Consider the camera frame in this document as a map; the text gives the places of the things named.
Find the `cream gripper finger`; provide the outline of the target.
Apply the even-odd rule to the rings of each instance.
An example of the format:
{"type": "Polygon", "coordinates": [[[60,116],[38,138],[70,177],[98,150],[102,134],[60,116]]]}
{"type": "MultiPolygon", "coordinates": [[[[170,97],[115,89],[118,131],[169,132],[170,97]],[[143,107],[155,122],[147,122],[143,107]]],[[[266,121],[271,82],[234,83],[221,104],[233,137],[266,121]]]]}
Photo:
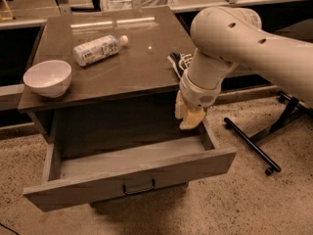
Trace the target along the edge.
{"type": "Polygon", "coordinates": [[[185,103],[181,94],[181,91],[177,92],[175,100],[175,117],[177,119],[182,119],[185,114],[185,103]]]}
{"type": "Polygon", "coordinates": [[[205,111],[203,109],[185,109],[182,114],[180,128],[182,130],[196,128],[204,119],[205,111]]]}

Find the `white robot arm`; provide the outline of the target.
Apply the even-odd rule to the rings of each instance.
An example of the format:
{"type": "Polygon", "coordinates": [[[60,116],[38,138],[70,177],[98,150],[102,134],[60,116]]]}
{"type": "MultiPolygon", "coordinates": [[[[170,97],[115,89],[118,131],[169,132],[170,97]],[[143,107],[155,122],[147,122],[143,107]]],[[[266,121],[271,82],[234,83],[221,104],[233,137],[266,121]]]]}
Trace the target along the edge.
{"type": "Polygon", "coordinates": [[[313,106],[313,44],[268,33],[251,9],[208,7],[192,21],[196,46],[183,71],[175,116],[180,128],[193,129],[205,118],[223,79],[242,65],[313,106]]]}

